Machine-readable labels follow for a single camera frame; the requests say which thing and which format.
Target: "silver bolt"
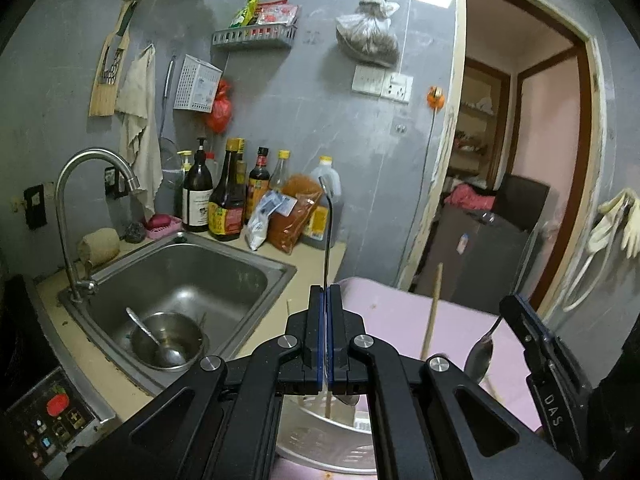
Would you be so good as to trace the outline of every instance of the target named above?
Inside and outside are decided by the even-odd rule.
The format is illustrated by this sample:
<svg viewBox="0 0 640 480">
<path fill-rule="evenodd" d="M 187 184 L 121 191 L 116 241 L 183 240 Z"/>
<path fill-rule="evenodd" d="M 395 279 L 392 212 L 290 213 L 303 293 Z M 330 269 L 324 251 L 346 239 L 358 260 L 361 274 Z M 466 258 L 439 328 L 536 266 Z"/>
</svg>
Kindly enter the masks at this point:
<svg viewBox="0 0 640 480">
<path fill-rule="evenodd" d="M 281 346 L 282 348 L 293 348 L 297 344 L 297 338 L 289 334 L 281 335 L 278 338 L 278 346 Z"/>
<path fill-rule="evenodd" d="M 207 355 L 200 360 L 200 368 L 206 372 L 217 370 L 222 365 L 222 359 L 217 355 Z"/>
<path fill-rule="evenodd" d="M 353 338 L 353 341 L 356 343 L 356 346 L 359 346 L 360 348 L 369 348 L 373 345 L 373 338 L 367 334 L 357 335 Z"/>
<path fill-rule="evenodd" d="M 435 372 L 446 372 L 449 370 L 449 361 L 444 357 L 433 357 L 429 361 L 429 368 Z"/>
</svg>

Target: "white plastic packet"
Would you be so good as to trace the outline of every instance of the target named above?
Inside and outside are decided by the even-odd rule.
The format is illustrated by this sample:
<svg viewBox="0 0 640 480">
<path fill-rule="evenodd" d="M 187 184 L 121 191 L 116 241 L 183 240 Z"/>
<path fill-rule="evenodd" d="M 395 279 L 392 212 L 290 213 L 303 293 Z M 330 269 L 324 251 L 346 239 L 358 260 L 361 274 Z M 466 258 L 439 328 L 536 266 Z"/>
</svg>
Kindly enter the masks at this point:
<svg viewBox="0 0 640 480">
<path fill-rule="evenodd" d="M 257 207 L 249 218 L 244 236 L 252 251 L 256 251 L 267 239 L 267 229 L 269 227 L 269 216 L 276 211 L 284 202 L 282 193 L 270 190 L 258 202 Z"/>
<path fill-rule="evenodd" d="M 398 63 L 398 38 L 391 31 L 391 15 L 400 5 L 387 0 L 360 0 L 355 14 L 336 18 L 338 45 L 357 60 L 386 68 Z"/>
</svg>

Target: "pink wall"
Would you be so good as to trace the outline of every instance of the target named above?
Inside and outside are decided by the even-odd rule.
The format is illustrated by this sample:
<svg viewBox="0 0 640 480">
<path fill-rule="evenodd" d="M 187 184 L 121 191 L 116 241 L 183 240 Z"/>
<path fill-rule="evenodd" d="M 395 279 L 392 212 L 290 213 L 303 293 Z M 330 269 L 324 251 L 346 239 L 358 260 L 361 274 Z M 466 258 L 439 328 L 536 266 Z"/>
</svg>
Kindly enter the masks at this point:
<svg viewBox="0 0 640 480">
<path fill-rule="evenodd" d="M 548 261 L 574 176 L 580 125 L 578 63 L 571 58 L 524 80 L 513 174 L 551 186 L 542 213 L 544 243 L 523 288 L 529 297 Z"/>
</svg>

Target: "pink tablecloth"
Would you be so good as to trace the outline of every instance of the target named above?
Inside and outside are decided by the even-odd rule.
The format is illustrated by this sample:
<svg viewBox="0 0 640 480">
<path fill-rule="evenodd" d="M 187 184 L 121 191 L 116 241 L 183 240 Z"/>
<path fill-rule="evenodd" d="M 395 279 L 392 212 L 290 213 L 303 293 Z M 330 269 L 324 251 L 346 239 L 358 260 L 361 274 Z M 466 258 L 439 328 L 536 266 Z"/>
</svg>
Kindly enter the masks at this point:
<svg viewBox="0 0 640 480">
<path fill-rule="evenodd" d="M 400 354 L 419 358 L 422 341 L 431 311 L 431 298 L 402 292 L 363 278 L 348 278 L 340 282 L 342 306 L 360 314 L 367 333 L 387 341 Z M 438 302 L 429 355 L 443 353 L 460 369 L 464 368 L 471 347 L 492 326 L 496 319 L 471 308 Z M 522 354 L 522 345 L 508 325 L 501 323 L 494 333 L 494 355 L 485 381 L 481 386 L 513 415 L 532 430 L 540 427 L 540 418 L 526 385 L 529 370 Z M 360 397 L 359 408 L 366 405 Z M 338 475 L 293 464 L 278 458 L 271 474 L 272 480 L 347 480 L 369 478 Z"/>
</svg>

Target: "plastic jug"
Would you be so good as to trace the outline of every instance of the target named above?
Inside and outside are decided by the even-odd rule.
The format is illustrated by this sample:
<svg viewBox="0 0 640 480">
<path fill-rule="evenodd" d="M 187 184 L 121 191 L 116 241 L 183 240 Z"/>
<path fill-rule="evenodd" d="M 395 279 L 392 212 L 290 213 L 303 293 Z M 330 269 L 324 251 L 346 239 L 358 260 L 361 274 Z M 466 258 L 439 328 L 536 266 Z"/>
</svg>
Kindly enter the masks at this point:
<svg viewBox="0 0 640 480">
<path fill-rule="evenodd" d="M 320 176 L 322 176 L 322 179 L 333 191 L 332 204 L 334 206 L 334 224 L 331 230 L 331 247 L 333 247 L 338 238 L 344 200 L 342 199 L 340 175 L 338 175 L 338 172 L 332 168 L 332 158 L 330 156 L 321 156 L 320 164 L 311 172 L 311 178 L 314 180 L 318 180 L 318 177 Z M 326 247 L 326 236 L 328 231 L 329 203 L 326 196 L 323 195 L 318 203 L 318 207 L 313 212 L 309 222 L 305 226 L 301 240 L 303 243 L 317 249 L 324 249 Z"/>
</svg>

